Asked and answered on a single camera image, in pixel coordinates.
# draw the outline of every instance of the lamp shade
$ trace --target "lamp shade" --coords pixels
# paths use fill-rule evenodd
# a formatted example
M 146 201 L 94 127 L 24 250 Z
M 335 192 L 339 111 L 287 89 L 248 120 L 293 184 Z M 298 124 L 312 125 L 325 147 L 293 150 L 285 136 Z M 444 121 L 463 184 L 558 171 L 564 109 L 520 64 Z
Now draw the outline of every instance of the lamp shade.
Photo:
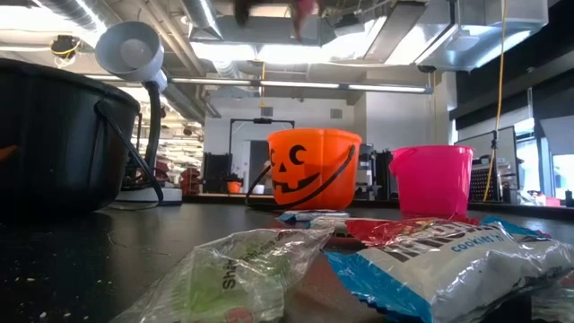
M 161 38 L 146 23 L 121 22 L 110 27 L 98 40 L 96 59 L 106 71 L 126 81 L 155 81 L 160 91 L 167 86 L 161 70 Z

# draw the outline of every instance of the black table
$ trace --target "black table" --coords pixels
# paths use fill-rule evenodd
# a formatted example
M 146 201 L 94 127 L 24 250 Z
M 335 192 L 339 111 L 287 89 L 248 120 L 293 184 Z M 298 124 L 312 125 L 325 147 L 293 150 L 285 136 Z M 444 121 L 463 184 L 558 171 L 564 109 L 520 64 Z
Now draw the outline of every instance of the black table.
M 399 218 L 392 209 L 350 212 L 356 217 Z M 482 218 L 487 213 L 470 215 Z M 574 223 L 498 216 L 574 243 Z M 242 205 L 104 210 L 66 220 L 0 223 L 0 322 L 106 322 L 194 246 L 236 231 L 285 227 L 275 214 Z M 284 317 L 286 322 L 381 320 L 343 288 L 323 255 L 300 284 Z

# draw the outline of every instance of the green candy wrapper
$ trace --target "green candy wrapper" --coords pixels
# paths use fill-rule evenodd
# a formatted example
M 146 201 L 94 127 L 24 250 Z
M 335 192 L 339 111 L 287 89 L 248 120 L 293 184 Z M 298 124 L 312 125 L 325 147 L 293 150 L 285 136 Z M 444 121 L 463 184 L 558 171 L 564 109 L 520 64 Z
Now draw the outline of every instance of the green candy wrapper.
M 197 246 L 111 323 L 278 319 L 332 231 L 259 229 Z

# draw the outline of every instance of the desk lamp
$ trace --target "desk lamp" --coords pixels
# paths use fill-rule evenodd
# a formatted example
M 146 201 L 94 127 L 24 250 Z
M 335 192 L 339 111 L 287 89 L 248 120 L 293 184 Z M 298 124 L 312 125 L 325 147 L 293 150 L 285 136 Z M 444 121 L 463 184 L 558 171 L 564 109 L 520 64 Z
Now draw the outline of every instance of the desk lamp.
M 152 113 L 144 160 L 150 168 L 155 168 L 161 132 L 160 92 L 168 86 L 167 77 L 161 70 L 163 46 L 160 36 L 146 23 L 121 22 L 101 35 L 96 45 L 96 59 L 110 74 L 126 81 L 141 82 L 148 91 Z M 162 188 L 161 191 L 162 205 L 181 203 L 181 189 Z M 123 185 L 116 201 L 154 202 L 158 197 L 149 185 Z

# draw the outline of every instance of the orange jack-o-lantern bucket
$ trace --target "orange jack-o-lantern bucket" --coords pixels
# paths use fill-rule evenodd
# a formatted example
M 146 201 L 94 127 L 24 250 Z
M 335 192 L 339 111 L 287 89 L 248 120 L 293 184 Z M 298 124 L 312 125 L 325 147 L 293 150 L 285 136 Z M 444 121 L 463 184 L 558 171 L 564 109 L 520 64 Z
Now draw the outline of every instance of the orange jack-o-lantern bucket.
M 352 202 L 361 137 L 299 128 L 269 135 L 274 198 L 289 209 L 341 210 Z

